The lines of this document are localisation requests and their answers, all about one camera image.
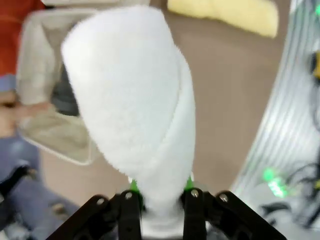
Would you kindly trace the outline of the person's right hand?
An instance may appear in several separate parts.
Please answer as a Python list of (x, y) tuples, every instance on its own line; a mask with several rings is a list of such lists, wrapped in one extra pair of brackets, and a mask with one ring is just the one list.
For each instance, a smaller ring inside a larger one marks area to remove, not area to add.
[(16, 127), (23, 119), (50, 109), (48, 102), (23, 105), (19, 102), (17, 94), (13, 91), (0, 93), (0, 138), (15, 135)]

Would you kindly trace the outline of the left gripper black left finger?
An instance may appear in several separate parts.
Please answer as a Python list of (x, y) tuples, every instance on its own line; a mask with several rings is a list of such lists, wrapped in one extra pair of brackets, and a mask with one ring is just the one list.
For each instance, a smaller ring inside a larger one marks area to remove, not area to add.
[(91, 197), (49, 237), (49, 240), (141, 240), (143, 199), (135, 180), (111, 199)]

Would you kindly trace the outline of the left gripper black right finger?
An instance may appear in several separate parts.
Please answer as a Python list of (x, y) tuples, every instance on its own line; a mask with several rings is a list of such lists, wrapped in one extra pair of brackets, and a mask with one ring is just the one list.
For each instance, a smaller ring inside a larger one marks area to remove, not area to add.
[(229, 240), (285, 240), (286, 237), (228, 190), (213, 196), (196, 187), (189, 177), (181, 196), (183, 239), (207, 239), (206, 223)]

